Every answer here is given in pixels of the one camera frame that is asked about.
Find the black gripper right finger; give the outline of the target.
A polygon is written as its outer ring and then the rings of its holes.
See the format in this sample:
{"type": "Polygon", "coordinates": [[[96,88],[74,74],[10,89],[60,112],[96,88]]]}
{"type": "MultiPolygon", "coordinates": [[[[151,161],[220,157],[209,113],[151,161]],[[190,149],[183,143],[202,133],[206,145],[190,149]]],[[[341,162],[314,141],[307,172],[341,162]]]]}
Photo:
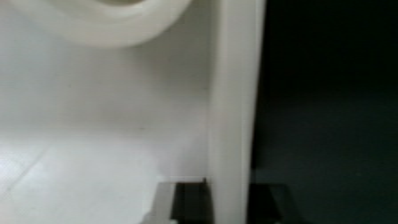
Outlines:
{"type": "Polygon", "coordinates": [[[303,224],[289,188],[255,183],[248,187],[247,224],[303,224]]]}

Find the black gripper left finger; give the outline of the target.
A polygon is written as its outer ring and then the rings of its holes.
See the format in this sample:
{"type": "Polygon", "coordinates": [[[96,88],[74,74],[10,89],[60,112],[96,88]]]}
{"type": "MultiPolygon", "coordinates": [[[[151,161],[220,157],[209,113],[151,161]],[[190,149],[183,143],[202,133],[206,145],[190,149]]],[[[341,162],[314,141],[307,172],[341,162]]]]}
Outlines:
{"type": "Polygon", "coordinates": [[[206,180],[158,184],[147,224],[211,224],[211,190],[206,180]]]}

